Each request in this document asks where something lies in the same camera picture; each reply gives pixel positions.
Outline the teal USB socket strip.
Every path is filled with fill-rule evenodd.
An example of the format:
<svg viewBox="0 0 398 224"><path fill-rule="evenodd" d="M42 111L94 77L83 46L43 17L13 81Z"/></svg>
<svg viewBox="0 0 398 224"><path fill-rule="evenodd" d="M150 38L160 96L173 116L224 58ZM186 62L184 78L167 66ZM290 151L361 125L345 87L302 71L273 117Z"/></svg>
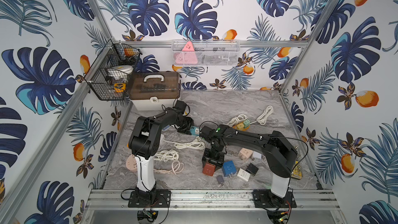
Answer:
<svg viewBox="0 0 398 224"><path fill-rule="evenodd" d="M200 128L192 126L190 129L190 133L192 136L199 136L200 135Z"/></svg>

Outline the red cube socket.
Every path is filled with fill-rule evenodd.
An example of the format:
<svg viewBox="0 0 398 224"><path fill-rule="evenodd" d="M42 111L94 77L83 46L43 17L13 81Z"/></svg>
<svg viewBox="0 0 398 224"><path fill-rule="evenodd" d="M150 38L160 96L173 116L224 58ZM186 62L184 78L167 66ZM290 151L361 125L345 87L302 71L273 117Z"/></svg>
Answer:
<svg viewBox="0 0 398 224"><path fill-rule="evenodd" d="M215 170L216 170L216 166L214 164L206 162L205 165L203 166L202 173L207 176L213 176Z"/></svg>

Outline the blue cube socket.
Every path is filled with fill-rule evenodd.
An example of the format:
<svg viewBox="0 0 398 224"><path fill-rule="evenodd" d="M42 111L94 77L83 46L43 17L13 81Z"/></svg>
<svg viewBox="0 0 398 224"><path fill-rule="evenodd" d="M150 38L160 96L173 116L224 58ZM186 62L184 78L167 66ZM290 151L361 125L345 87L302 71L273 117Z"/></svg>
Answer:
<svg viewBox="0 0 398 224"><path fill-rule="evenodd" d="M234 174L236 174L236 167L233 161L224 162L221 169L224 177L232 177Z"/></svg>

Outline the grey small charger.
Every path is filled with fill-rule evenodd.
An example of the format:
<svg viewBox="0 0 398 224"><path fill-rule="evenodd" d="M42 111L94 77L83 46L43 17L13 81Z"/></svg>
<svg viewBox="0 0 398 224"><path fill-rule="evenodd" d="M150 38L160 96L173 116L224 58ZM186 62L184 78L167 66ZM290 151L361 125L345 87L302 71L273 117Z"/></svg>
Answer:
<svg viewBox="0 0 398 224"><path fill-rule="evenodd" d="M223 179L223 176L218 175L218 176L216 177L216 179L217 179L218 184L219 184L221 187L223 187L223 186L224 186L224 179Z"/></svg>

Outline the white USB socket strip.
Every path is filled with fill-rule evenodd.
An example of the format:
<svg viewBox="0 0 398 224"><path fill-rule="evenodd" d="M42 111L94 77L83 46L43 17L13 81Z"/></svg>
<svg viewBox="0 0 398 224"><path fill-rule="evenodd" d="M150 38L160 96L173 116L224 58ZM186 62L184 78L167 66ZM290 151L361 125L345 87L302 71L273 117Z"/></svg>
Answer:
<svg viewBox="0 0 398 224"><path fill-rule="evenodd" d="M160 143L163 143L164 141L165 141L165 136L163 134L161 134Z"/></svg>

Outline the white plug adapter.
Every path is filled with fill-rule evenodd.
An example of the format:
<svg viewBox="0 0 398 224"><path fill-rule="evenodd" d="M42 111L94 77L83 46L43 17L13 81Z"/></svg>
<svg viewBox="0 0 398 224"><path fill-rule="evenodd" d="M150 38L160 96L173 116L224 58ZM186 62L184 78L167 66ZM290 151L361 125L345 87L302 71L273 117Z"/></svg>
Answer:
<svg viewBox="0 0 398 224"><path fill-rule="evenodd" d="M237 173L237 178L243 180L244 182L248 182L250 179L250 176L251 176L251 174L242 168L240 168Z"/></svg>

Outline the black plug adapter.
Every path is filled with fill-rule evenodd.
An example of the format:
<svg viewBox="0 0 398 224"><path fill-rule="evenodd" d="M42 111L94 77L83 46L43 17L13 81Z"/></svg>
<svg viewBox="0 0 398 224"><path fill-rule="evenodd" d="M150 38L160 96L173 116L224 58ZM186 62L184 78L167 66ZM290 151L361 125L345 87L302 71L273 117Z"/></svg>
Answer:
<svg viewBox="0 0 398 224"><path fill-rule="evenodd" d="M248 172L250 175L255 176L258 173L259 168L255 165L253 165L252 163L250 163L246 167L245 171Z"/></svg>

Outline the white 66W charger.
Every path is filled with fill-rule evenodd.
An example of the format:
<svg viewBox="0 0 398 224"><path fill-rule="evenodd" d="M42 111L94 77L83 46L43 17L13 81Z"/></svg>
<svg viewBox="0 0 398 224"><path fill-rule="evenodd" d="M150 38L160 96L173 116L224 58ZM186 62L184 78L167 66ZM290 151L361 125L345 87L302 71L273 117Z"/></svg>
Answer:
<svg viewBox="0 0 398 224"><path fill-rule="evenodd" d="M253 159L262 159L262 154L259 152L253 151L252 158Z"/></svg>

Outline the round pink power socket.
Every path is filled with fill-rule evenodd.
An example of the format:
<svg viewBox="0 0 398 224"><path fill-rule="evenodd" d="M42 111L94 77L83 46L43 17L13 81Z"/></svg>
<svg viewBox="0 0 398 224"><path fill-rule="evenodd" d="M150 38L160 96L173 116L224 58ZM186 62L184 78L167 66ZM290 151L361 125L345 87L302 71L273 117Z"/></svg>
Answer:
<svg viewBox="0 0 398 224"><path fill-rule="evenodd" d="M125 166L126 168L131 171L131 172L137 172L138 168L137 168L137 161L135 159L134 155L130 155L126 162L125 162Z"/></svg>

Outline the orange power strip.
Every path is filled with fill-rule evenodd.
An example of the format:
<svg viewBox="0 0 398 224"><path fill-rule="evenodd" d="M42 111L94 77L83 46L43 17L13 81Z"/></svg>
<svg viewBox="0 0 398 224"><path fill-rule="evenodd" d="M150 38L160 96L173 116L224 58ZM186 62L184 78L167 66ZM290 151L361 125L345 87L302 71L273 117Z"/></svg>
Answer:
<svg viewBox="0 0 398 224"><path fill-rule="evenodd" d="M247 131L250 128L250 121L244 121L233 126L238 131Z"/></svg>

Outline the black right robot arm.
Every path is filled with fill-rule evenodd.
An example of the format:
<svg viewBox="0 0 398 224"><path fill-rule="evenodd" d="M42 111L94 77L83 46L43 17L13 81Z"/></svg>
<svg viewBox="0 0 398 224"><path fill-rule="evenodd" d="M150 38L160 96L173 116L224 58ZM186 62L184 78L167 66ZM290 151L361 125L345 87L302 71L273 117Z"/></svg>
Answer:
<svg viewBox="0 0 398 224"><path fill-rule="evenodd" d="M271 193L279 198L286 196L297 151L282 133L255 134L221 124L215 129L202 127L199 137L210 144L210 148L204 151L202 164L209 163L215 170L224 164L223 150L226 146L238 146L261 153L273 173Z"/></svg>

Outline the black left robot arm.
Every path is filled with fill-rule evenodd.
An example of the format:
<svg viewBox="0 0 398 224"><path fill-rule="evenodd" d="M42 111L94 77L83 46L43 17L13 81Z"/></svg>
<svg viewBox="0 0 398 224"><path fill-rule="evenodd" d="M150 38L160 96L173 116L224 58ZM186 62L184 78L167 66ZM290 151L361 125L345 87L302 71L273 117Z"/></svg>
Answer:
<svg viewBox="0 0 398 224"><path fill-rule="evenodd" d="M147 193L155 188L153 160L160 146L162 130L170 125L180 133L190 133L193 119L185 113L186 110L190 107L177 100L174 106L165 108L157 115L137 119L128 148L137 162L137 188L140 191Z"/></svg>

